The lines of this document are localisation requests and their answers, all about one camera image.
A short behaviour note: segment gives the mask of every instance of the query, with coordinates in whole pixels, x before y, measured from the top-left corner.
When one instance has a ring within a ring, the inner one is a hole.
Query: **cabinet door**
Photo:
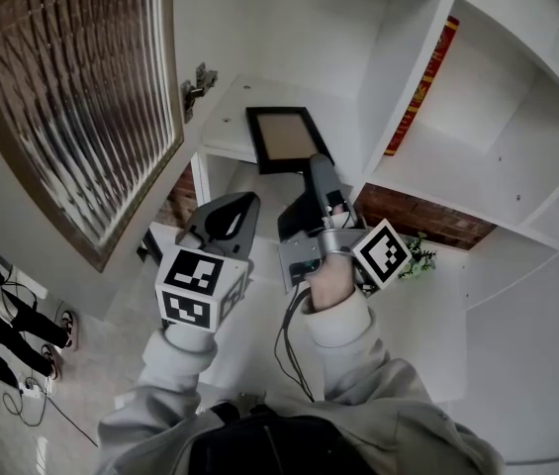
[[[0,253],[98,317],[137,276],[140,240],[197,149],[173,9],[0,0]]]

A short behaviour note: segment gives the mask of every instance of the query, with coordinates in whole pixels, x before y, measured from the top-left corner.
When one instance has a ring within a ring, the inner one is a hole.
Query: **brick wall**
[[[189,164],[160,207],[155,221],[167,226],[184,227],[197,207],[196,189]]]
[[[184,227],[197,207],[189,164],[155,220],[168,226]],[[463,249],[472,248],[495,228],[484,220],[369,183],[360,192],[355,207],[372,227],[386,218],[401,234],[416,236],[422,232],[428,240]]]
[[[421,232],[428,240],[463,249],[472,248],[495,228],[485,220],[369,183],[354,206],[371,227],[386,218],[401,234]]]

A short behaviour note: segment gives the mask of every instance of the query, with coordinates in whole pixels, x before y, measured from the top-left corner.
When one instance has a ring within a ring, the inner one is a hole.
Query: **black cable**
[[[56,405],[56,403],[55,403],[51,398],[48,397],[48,394],[47,394],[47,399],[50,401],[50,404],[53,405],[54,408],[55,408],[60,414],[63,415],[63,418],[64,418],[64,419],[66,419],[69,423],[71,423],[81,434],[83,434],[86,438],[88,438],[88,440],[90,440],[90,443],[92,443],[95,447],[98,447],[98,446],[99,446],[99,444],[98,444],[96,441],[94,441],[94,440],[89,436],[89,434],[88,434],[87,432],[85,432],[81,427],[79,427],[77,424],[75,424],[69,416],[67,416],[64,412],[61,411],[61,408],[58,407],[58,406]]]
[[[52,317],[52,323],[53,324],[57,323],[57,315],[59,314],[59,308],[61,308],[62,304],[63,304],[63,301],[59,301],[59,304],[57,305],[57,309],[54,311],[54,317]]]
[[[347,213],[347,218],[345,219],[345,221],[342,224],[341,229],[344,229],[345,226],[347,225],[347,222],[349,222],[349,219],[351,218],[351,211],[349,213]]]
[[[25,380],[25,385],[37,385],[40,388],[40,392],[42,392],[42,394],[44,394],[44,404],[42,406],[42,413],[40,414],[40,418],[38,419],[38,421],[36,423],[28,423],[24,417],[22,416],[22,412],[24,411],[24,398],[22,397],[22,393],[18,393],[18,395],[20,396],[20,408],[18,410],[17,405],[15,404],[15,400],[13,399],[13,397],[8,393],[5,392],[2,395],[2,403],[4,404],[4,407],[6,408],[7,412],[9,414],[11,414],[12,416],[17,416],[20,418],[20,421],[22,421],[22,423],[29,427],[29,428],[36,428],[37,426],[39,426],[43,421],[44,421],[44,415],[46,414],[46,408],[47,408],[47,403],[50,402],[51,405],[54,406],[54,408],[69,422],[71,423],[81,434],[83,434],[89,441],[90,443],[92,443],[95,447],[98,447],[98,443],[96,441],[94,441],[90,435],[85,432],[81,427],[79,427],[77,424],[74,423],[74,421],[67,416],[63,410],[50,398],[50,396],[48,395],[48,392],[46,390],[42,389],[42,386],[40,385],[40,382],[38,382],[38,380],[35,377],[29,376],[26,378]],[[13,405],[13,408],[11,409],[9,407],[9,405],[6,402],[6,399],[11,400],[11,404]]]
[[[303,374],[303,370],[301,369],[301,365],[299,364],[299,360],[297,359],[297,354],[295,353],[294,348],[292,347],[292,343],[290,342],[290,338],[288,337],[288,328],[290,327],[290,322],[292,321],[292,317],[297,311],[297,308],[299,308],[299,305],[302,303],[303,299],[308,294],[310,294],[310,289],[306,289],[303,292],[301,292],[301,294],[299,294],[299,285],[297,285],[295,294],[292,297],[292,300],[290,301],[288,308],[286,309],[286,313],[281,323],[281,328],[279,329],[279,332],[277,333],[277,337],[275,338],[274,355],[275,355],[275,359],[279,363],[279,368],[281,369],[281,371],[301,388],[301,390],[304,392],[304,394],[308,397],[308,399],[311,402],[314,402],[315,400],[314,394],[312,393],[312,390],[308,385],[308,381],[306,380],[306,377]],[[295,378],[294,376],[292,376],[290,373],[286,371],[286,369],[283,367],[283,364],[281,363],[281,359],[279,359],[279,355],[277,353],[277,346],[279,345],[279,338],[281,337],[282,334],[283,334],[288,360],[290,361],[290,364],[292,365],[292,368],[294,369],[297,378]]]

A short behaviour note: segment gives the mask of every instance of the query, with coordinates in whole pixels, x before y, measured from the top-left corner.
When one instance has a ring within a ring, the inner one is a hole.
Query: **black picture frame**
[[[252,144],[257,157],[259,174],[276,174],[280,172],[303,172],[308,167],[309,158],[271,159],[268,156],[258,117],[262,115],[299,115],[310,133],[315,148],[334,164],[326,143],[319,129],[305,107],[247,107],[246,119],[252,136]]]

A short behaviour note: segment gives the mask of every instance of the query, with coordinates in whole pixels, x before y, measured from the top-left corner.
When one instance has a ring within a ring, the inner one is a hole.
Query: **gray sleeve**
[[[333,308],[307,315],[306,323],[323,358],[328,401],[359,405],[404,398],[430,403],[416,370],[389,357],[374,313],[358,290]]]
[[[217,350],[212,333],[184,326],[151,336],[136,387],[122,396],[123,407],[99,424],[95,473],[106,473],[124,452],[195,415],[199,374],[211,365]]]

